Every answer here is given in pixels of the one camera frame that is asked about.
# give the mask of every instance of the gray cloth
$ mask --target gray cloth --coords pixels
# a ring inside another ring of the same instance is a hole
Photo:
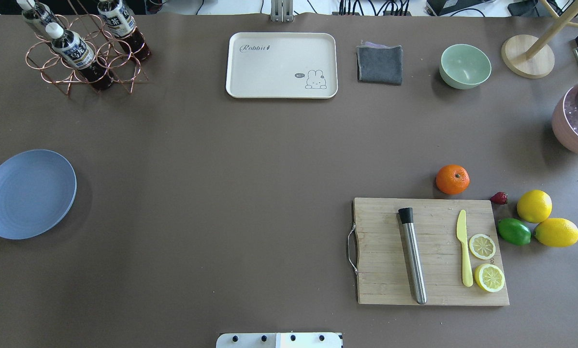
[[[365,42],[357,46],[358,80],[399,86],[403,82],[403,48]]]

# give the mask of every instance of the plate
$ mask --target plate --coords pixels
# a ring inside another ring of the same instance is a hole
[[[76,195],[74,168],[51,150],[29,150],[0,165],[0,236],[25,239],[62,220]]]
[[[229,40],[225,89],[234,98],[331,98],[338,90],[334,37],[236,33]]]

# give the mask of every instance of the mint green bowl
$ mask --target mint green bowl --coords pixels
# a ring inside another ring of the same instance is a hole
[[[453,44],[442,53],[439,74],[451,87],[470,89],[489,78],[491,62],[483,51],[470,44]]]

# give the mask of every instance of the tangerine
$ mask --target tangerine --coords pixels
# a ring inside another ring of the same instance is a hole
[[[445,194],[459,194],[470,185],[470,176],[460,165],[450,164],[442,167],[435,177],[439,191]]]

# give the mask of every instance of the cutting board handle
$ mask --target cutting board handle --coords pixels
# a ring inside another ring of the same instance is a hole
[[[353,263],[353,261],[351,260],[351,246],[349,246],[349,240],[351,239],[351,235],[353,234],[353,238],[355,238],[355,242],[356,242],[356,247],[358,246],[358,238],[355,234],[356,231],[356,223],[352,222],[351,223],[351,231],[349,231],[349,235],[347,235],[347,260],[349,260],[349,264],[351,264],[351,267],[353,267],[353,273],[356,274],[356,276],[358,275],[358,268],[356,267],[356,265]]]

